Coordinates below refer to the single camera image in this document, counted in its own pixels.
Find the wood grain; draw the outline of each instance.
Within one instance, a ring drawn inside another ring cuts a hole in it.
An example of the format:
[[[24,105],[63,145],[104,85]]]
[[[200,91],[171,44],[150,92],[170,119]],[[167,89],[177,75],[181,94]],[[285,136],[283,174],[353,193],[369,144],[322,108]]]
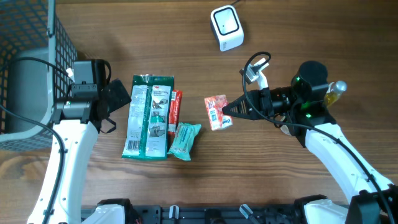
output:
[[[236,5],[242,46],[220,52],[210,12],[221,1],[61,4],[57,14],[76,48],[111,63],[131,92],[134,74],[174,75],[183,91],[180,120],[202,124],[192,161],[121,159],[128,107],[111,118],[88,166],[83,205],[130,198],[134,205],[292,203],[324,194],[346,203],[324,165],[265,121],[234,119],[211,131],[204,97],[242,95],[239,69],[255,52],[272,54],[271,88],[287,86],[306,60],[328,67],[348,91],[331,108],[346,137],[379,172],[398,182],[398,3],[395,1],[243,1]],[[49,150],[0,152],[0,222],[27,220]]]

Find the mesh basket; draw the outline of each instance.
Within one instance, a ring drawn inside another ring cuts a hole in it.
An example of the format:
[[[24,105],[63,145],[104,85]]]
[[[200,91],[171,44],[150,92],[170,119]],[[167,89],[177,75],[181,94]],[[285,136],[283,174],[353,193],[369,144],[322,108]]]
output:
[[[19,57],[36,57],[58,68],[72,67],[76,48],[55,13],[55,1],[0,1],[0,67]],[[54,99],[71,80],[35,61],[20,61],[0,71],[0,103],[10,111],[51,126]],[[29,151],[50,147],[52,135],[41,127],[0,116],[0,149]]]

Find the blue gray plastic bin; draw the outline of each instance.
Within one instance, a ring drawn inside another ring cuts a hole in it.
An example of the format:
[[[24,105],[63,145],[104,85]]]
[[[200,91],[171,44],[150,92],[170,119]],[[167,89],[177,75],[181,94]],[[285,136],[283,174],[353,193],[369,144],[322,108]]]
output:
[[[37,57],[58,68],[72,67],[76,48],[55,13],[55,1],[0,1],[0,67],[19,57]],[[10,111],[50,124],[54,99],[71,80],[35,61],[20,61],[0,71],[0,103]],[[1,112],[0,149],[29,151],[50,147],[41,127]]]

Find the red package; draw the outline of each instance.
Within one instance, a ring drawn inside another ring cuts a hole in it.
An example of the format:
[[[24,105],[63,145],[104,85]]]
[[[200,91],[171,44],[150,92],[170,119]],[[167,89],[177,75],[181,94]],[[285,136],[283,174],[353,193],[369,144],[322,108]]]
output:
[[[171,135],[175,135],[175,130],[177,129],[178,117],[180,114],[181,97],[181,90],[173,90],[172,101],[170,102],[169,128],[167,129],[167,133]]]
[[[205,104],[212,131],[232,125],[232,117],[223,114],[223,107],[228,104],[225,95],[205,98]]]

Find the bottle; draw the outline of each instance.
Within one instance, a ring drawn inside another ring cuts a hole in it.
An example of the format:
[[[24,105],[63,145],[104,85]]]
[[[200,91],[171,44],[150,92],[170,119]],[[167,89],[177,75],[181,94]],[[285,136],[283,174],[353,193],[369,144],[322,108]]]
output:
[[[347,84],[344,81],[337,81],[335,83],[331,83],[329,90],[327,91],[323,103],[326,107],[329,107],[338,99],[340,99],[341,95],[347,90]]]

